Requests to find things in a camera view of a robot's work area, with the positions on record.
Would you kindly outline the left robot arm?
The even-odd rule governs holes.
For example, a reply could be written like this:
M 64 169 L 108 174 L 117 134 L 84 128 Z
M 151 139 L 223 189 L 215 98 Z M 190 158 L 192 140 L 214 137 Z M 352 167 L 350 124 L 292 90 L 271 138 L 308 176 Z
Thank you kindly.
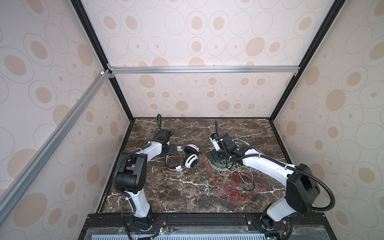
M 115 190 L 128 198 L 133 211 L 133 221 L 141 229 L 151 228 L 153 212 L 148 203 L 144 185 L 147 179 L 148 162 L 153 158 L 171 153 L 169 144 L 173 132 L 162 128 L 162 116 L 157 115 L 158 132 L 143 147 L 132 152 L 122 152 L 120 163 L 113 173 Z

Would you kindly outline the white black headphones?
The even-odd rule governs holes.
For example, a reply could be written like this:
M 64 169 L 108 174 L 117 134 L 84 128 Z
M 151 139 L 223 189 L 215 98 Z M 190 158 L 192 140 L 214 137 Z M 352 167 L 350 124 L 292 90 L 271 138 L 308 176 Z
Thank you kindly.
M 170 156 L 165 156 L 165 164 L 170 171 L 181 172 L 184 169 L 192 169 L 197 165 L 200 154 L 199 147 L 194 144 L 188 144 L 183 148 L 183 152 L 186 154 L 183 159 L 183 164 L 174 168 L 171 168 L 168 164 Z

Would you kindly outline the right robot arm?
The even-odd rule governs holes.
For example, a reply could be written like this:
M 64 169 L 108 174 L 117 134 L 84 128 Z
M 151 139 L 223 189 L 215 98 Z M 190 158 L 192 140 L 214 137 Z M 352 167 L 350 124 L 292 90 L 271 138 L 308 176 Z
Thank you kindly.
M 213 133 L 210 141 L 214 148 L 208 152 L 209 160 L 242 164 L 272 177 L 286 187 L 286 195 L 270 204 L 262 213 L 260 222 L 264 229 L 272 230 L 283 218 L 295 213 L 326 212 L 335 206 L 336 198 L 332 190 L 314 177 L 307 165 L 295 166 L 280 162 L 248 145 L 237 145 L 228 134 L 219 136 Z M 321 188 L 328 193 L 330 203 L 326 207 L 314 207 L 313 203 L 320 195 Z

